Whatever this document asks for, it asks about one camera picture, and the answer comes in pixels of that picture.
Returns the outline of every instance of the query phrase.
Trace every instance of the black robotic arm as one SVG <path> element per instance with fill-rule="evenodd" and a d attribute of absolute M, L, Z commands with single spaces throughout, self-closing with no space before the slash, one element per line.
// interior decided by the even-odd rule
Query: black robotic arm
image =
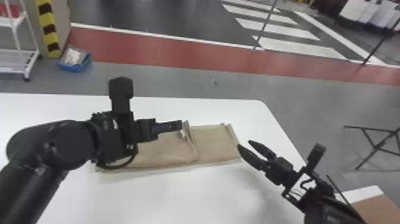
<path fill-rule="evenodd" d="M 88 160 L 103 169 L 118 169 L 138 154 L 138 143 L 159 133 L 180 130 L 182 121 L 134 120 L 130 111 L 132 80 L 109 82 L 112 110 L 78 122 L 63 120 L 27 127 L 7 145 L 9 163 L 0 171 L 0 223 L 36 223 L 68 172 Z M 129 158 L 118 166 L 110 165 Z"/>
<path fill-rule="evenodd" d="M 249 141 L 249 144 L 267 160 L 260 159 L 256 154 L 242 145 L 238 145 L 242 158 L 257 170 L 265 172 L 267 179 L 275 185 L 282 185 L 282 197 L 304 213 L 305 224 L 364 224 L 361 216 L 350 205 L 335 199 L 333 188 L 322 180 L 314 171 L 320 162 L 326 148 L 316 144 L 307 157 L 307 165 L 294 171 L 293 165 L 263 144 Z M 309 178 L 300 183 L 304 195 L 293 190 L 302 176 Z M 315 187 L 306 184 L 314 182 Z"/>

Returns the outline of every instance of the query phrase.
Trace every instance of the yellow and black striped post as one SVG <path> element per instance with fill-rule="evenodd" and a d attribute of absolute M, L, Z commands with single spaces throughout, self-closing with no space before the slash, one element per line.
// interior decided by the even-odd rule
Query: yellow and black striped post
<path fill-rule="evenodd" d="M 39 23 L 43 29 L 43 41 L 47 46 L 47 56 L 49 58 L 58 58 L 61 50 L 58 43 L 51 2 L 51 0 L 36 0 L 36 5 L 39 11 Z"/>

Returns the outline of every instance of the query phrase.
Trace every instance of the red floor stripe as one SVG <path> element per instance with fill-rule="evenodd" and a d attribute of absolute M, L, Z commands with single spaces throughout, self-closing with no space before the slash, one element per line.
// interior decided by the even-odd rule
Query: red floor stripe
<path fill-rule="evenodd" d="M 249 51 L 82 28 L 69 43 L 98 62 L 141 64 L 400 86 L 400 69 L 273 51 Z"/>

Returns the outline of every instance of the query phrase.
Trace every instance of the white table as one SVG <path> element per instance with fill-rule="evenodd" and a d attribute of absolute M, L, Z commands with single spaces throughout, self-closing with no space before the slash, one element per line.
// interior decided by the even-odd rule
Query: white table
<path fill-rule="evenodd" d="M 0 149 L 18 130 L 62 119 L 86 120 L 110 110 L 108 97 L 0 94 Z M 266 144 L 295 169 L 304 161 L 271 111 L 260 101 L 134 98 L 135 118 L 192 125 L 231 123 L 241 144 Z M 7 163 L 0 153 L 0 166 Z M 94 173 L 93 165 L 70 172 L 39 223 L 303 223 L 303 214 L 275 186 L 244 162 L 184 172 Z"/>
<path fill-rule="evenodd" d="M 351 204 L 368 199 L 368 198 L 379 196 L 382 194 L 385 194 L 385 193 L 383 193 L 383 191 L 376 185 L 366 186 L 363 188 L 358 188 L 358 189 L 343 192 L 343 196 Z M 339 201 L 342 201 L 343 203 L 345 203 L 345 200 L 339 194 L 335 194 L 335 195 Z"/>

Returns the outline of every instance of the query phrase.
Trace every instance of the folded towel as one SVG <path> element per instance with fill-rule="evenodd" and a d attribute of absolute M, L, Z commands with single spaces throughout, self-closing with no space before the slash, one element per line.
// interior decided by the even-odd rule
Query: folded towel
<path fill-rule="evenodd" d="M 240 158 L 239 143 L 231 125 L 189 126 L 183 122 L 181 131 L 163 133 L 158 140 L 138 145 L 139 153 L 132 163 L 118 170 L 101 172 L 137 172 L 194 164 L 218 163 Z M 119 160 L 121 164 L 127 159 Z"/>

